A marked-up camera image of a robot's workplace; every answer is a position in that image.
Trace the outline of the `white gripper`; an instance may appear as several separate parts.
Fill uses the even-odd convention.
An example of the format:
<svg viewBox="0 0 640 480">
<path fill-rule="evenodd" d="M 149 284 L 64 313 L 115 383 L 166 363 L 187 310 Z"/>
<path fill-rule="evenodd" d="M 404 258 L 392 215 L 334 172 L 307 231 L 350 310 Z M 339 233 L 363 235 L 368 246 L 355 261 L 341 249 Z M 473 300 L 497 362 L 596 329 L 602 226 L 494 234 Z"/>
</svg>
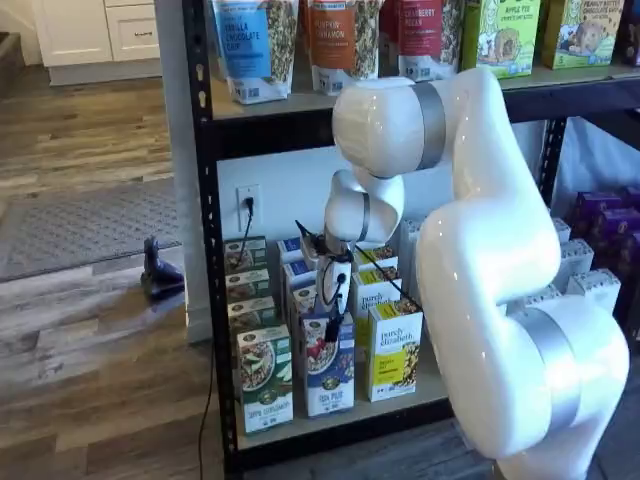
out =
<svg viewBox="0 0 640 480">
<path fill-rule="evenodd" d="M 323 255 L 319 258 L 316 291 L 325 311 L 331 313 L 326 324 L 326 343 L 338 341 L 343 323 L 351 281 L 353 255 L 351 252 Z"/>
</svg>

